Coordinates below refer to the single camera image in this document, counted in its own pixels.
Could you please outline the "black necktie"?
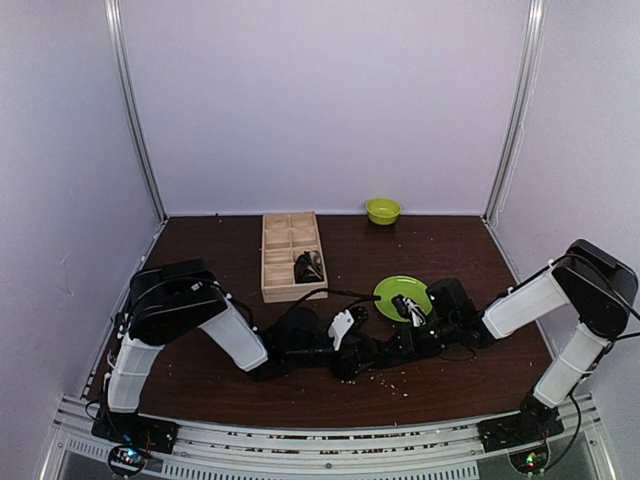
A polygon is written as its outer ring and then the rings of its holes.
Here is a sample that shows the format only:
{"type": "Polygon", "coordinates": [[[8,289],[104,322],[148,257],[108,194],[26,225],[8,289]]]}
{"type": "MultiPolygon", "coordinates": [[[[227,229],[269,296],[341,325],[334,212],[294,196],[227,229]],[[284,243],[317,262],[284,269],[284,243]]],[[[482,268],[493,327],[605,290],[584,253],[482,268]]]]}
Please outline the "black necktie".
{"type": "Polygon", "coordinates": [[[369,370],[385,370],[439,354],[440,351],[433,348],[412,351],[402,342],[386,345],[362,340],[342,347],[329,366],[329,371],[339,380],[351,381],[369,370]]]}

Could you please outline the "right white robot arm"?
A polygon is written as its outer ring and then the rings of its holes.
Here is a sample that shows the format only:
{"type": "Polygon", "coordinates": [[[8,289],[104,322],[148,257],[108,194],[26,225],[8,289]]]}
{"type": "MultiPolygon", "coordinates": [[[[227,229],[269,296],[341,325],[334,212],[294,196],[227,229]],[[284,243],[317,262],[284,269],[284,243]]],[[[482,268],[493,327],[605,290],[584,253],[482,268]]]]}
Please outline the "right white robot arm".
{"type": "Polygon", "coordinates": [[[397,294],[391,303],[410,323],[401,338],[407,357],[435,356],[452,343],[483,349],[552,311],[572,307],[578,315],[572,336],[513,419],[513,433],[530,442],[550,426],[558,405],[622,338],[635,313],[638,291],[638,277],[629,266],[579,239],[564,255],[482,310],[475,308],[456,279],[440,281],[429,289],[434,315],[407,295],[397,294]]]}

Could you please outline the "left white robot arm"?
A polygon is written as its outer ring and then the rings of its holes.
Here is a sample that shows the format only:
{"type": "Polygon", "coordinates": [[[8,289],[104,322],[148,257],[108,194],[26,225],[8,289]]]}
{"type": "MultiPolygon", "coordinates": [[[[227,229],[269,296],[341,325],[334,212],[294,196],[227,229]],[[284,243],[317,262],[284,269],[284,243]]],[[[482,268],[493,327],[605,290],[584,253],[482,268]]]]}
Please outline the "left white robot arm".
{"type": "Polygon", "coordinates": [[[326,329],[302,300],[265,330],[251,309],[225,290],[202,259],[138,271],[129,298],[113,320],[114,351],[107,356],[98,417],[123,444],[137,442],[144,424],[137,415],[152,366],[169,344],[203,331],[254,381],[270,381],[295,369],[335,369],[346,377],[358,366],[346,339],[369,315],[368,297],[352,293],[353,305],[337,313],[326,329]]]}

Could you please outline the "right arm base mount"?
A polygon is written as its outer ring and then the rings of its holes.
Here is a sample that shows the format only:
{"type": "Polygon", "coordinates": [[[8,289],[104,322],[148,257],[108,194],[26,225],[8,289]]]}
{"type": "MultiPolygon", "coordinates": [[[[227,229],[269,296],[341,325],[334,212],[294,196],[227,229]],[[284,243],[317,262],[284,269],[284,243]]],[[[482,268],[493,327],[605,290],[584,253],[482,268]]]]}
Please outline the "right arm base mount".
{"type": "Polygon", "coordinates": [[[486,453],[505,450],[510,465],[520,474],[541,474],[551,463],[549,439],[564,432],[558,418],[542,425],[520,414],[481,421],[478,433],[486,453]]]}

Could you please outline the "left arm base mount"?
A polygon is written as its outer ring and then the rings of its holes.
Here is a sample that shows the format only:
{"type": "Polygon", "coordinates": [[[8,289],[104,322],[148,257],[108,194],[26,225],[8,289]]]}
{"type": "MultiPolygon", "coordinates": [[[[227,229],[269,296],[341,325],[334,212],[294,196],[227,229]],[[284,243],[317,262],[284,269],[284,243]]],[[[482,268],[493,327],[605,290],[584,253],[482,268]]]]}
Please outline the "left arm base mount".
{"type": "Polygon", "coordinates": [[[171,454],[178,430],[175,422],[124,415],[95,420],[91,433],[113,443],[107,466],[125,478],[141,473],[154,454],[171,454]]]}

